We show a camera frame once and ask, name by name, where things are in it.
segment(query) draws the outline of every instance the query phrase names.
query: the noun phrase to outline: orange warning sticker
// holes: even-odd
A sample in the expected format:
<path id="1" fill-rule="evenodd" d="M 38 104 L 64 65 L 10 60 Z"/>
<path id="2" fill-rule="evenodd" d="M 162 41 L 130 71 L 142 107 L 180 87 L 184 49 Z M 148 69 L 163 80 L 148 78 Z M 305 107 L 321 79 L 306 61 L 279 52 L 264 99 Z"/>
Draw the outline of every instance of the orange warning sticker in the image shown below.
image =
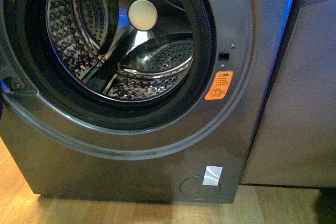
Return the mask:
<path id="1" fill-rule="evenodd" d="M 233 71 L 220 71 L 216 74 L 215 80 L 206 95 L 206 100 L 223 99 L 230 87 L 233 77 Z"/>

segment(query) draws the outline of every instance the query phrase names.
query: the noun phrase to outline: white paper label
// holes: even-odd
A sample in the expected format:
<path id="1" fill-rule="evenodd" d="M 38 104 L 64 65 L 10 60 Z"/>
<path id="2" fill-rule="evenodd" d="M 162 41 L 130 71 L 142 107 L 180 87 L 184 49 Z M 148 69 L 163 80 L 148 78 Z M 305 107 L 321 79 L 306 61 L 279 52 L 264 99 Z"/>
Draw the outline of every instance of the white paper label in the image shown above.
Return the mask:
<path id="1" fill-rule="evenodd" d="M 207 166 L 203 179 L 203 186 L 218 186 L 220 175 L 222 174 L 222 167 Z"/>

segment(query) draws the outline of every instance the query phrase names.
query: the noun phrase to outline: front-loading washing machine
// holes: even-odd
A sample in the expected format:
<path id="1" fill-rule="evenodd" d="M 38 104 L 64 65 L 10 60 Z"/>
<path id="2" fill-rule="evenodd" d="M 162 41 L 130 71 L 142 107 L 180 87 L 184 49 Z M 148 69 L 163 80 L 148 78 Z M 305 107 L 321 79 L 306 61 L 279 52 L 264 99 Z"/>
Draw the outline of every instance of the front-loading washing machine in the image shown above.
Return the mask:
<path id="1" fill-rule="evenodd" d="M 292 0 L 0 0 L 0 135 L 34 193 L 232 202 Z"/>

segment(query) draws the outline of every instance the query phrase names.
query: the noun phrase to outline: appliance side panel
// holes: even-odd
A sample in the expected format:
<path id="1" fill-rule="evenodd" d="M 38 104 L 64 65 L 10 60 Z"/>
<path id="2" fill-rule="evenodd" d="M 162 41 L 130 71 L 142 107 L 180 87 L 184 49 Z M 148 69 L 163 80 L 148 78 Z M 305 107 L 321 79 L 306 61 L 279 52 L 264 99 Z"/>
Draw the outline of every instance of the appliance side panel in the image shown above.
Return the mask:
<path id="1" fill-rule="evenodd" d="M 336 0 L 303 0 L 242 184 L 336 186 Z"/>

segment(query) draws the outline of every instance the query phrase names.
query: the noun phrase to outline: wooden floor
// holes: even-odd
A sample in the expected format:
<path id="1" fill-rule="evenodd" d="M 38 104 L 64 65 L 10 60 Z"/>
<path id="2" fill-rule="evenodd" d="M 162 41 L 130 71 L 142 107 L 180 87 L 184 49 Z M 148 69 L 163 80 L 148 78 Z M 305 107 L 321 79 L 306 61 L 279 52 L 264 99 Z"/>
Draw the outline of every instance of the wooden floor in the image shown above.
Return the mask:
<path id="1" fill-rule="evenodd" d="M 240 186 L 234 204 L 172 205 L 46 199 L 34 195 L 0 140 L 0 223 L 311 224 L 319 191 Z"/>

